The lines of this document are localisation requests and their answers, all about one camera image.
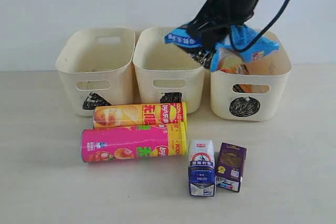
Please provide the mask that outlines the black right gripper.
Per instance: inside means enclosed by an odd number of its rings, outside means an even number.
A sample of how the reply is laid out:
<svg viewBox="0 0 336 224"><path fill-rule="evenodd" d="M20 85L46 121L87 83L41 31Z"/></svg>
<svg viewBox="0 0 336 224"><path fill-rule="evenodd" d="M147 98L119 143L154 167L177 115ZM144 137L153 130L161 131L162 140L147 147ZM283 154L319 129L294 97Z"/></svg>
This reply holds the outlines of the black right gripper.
<svg viewBox="0 0 336 224"><path fill-rule="evenodd" d="M215 45L229 33L232 25L249 20L255 9L254 1L206 1L195 18L187 24L187 33L204 48L192 48L190 57L204 68L210 68Z"/></svg>

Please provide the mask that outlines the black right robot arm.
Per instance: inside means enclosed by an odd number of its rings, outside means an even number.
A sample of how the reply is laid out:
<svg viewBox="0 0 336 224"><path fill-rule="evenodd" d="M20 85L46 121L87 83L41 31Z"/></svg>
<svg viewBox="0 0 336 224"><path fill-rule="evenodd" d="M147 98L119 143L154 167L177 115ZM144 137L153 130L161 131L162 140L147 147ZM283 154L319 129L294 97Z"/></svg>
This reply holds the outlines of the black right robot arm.
<svg viewBox="0 0 336 224"><path fill-rule="evenodd" d="M191 50L191 57L205 69L221 45L238 53L246 49L257 35L246 26L259 0L206 0L194 19L187 25L187 33L200 42Z"/></svg>

